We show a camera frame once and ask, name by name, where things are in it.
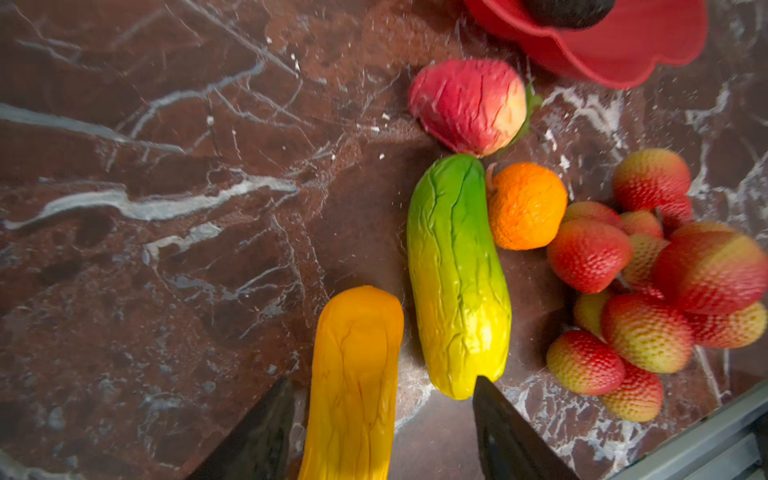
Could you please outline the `yellow fake squash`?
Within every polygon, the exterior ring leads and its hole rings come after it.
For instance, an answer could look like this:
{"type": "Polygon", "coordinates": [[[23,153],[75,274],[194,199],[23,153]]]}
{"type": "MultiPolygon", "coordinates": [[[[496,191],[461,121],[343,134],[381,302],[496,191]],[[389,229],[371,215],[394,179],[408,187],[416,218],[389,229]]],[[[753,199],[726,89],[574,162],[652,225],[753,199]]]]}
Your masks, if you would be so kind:
{"type": "Polygon", "coordinates": [[[394,440],[402,305],[360,286],[319,317],[302,479],[385,479],[394,440]]]}

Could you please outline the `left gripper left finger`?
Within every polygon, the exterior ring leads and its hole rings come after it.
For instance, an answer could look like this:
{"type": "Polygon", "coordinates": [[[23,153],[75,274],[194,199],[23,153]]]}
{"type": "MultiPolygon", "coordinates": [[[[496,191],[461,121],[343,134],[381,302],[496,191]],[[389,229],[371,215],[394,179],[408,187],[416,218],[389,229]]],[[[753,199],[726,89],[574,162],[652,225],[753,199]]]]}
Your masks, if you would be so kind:
{"type": "Polygon", "coordinates": [[[294,413],[293,384],[282,377],[189,477],[284,479],[294,413]]]}

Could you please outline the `dark fake avocado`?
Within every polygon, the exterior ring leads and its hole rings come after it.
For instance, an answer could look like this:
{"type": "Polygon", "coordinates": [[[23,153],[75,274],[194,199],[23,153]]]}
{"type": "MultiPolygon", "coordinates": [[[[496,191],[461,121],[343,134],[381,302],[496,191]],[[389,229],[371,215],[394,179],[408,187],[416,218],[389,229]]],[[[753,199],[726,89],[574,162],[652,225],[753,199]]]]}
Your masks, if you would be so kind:
{"type": "Polygon", "coordinates": [[[601,22],[615,0],[522,0],[530,16],[543,26],[583,30],[601,22]]]}

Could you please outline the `green yellow fake cucumber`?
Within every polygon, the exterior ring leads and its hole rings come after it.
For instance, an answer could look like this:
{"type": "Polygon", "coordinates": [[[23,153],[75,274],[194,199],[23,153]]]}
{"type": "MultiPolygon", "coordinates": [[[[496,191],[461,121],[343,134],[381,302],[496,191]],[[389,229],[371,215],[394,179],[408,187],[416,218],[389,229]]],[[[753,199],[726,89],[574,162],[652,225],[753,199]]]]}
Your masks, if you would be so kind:
{"type": "Polygon", "coordinates": [[[430,380],[446,396],[466,400],[478,377],[503,375],[512,324],[478,159],[453,155],[426,170],[411,197],[406,236],[430,380]]]}

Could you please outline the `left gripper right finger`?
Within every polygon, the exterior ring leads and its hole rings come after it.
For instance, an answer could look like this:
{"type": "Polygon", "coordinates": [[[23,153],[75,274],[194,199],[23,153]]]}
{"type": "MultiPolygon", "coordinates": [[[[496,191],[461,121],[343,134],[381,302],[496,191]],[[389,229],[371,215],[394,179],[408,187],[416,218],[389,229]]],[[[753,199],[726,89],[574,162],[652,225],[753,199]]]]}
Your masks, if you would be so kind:
{"type": "Polygon", "coordinates": [[[485,376],[476,380],[472,407],[479,459],[486,479],[577,477],[485,376]]]}

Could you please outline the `red fake strawberry with leaves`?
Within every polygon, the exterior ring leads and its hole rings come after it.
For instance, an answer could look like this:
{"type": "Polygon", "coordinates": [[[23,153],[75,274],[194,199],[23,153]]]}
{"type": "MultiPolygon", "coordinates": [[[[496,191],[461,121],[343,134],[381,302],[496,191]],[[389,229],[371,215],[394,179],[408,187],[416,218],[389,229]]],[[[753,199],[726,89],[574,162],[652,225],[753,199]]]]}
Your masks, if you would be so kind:
{"type": "Polygon", "coordinates": [[[452,59],[424,67],[408,108],[425,132],[457,154],[484,158],[528,132],[543,100],[507,62],[452,59]]]}

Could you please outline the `fake orange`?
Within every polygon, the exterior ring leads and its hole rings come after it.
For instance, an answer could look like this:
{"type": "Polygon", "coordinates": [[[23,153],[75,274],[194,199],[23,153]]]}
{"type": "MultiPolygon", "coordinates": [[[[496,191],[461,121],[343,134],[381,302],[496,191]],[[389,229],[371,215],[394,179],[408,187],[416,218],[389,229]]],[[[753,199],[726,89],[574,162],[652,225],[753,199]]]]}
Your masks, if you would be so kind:
{"type": "Polygon", "coordinates": [[[516,163],[500,173],[486,169],[488,216],[497,246],[512,251],[547,246],[558,233],[568,195],[553,171],[534,163],[516,163]]]}

